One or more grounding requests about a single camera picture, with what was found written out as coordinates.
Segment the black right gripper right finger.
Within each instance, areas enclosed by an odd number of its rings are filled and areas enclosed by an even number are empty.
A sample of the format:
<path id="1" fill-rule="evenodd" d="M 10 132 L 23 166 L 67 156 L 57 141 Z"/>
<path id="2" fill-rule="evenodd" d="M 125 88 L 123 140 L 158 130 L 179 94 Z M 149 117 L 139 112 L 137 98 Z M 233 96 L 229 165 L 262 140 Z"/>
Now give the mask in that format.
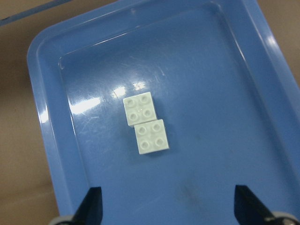
<path id="1" fill-rule="evenodd" d="M 274 225 L 275 216 L 246 185 L 236 185 L 234 216 L 240 225 Z"/>

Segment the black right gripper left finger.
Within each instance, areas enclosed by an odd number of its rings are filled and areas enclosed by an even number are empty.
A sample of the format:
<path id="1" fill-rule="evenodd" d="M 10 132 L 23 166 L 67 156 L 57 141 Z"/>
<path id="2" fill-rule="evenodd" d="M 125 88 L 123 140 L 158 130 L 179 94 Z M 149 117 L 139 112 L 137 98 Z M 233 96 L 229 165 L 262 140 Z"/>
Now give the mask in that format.
<path id="1" fill-rule="evenodd" d="M 100 225 L 103 219 L 101 187 L 91 187 L 72 217 L 72 225 Z"/>

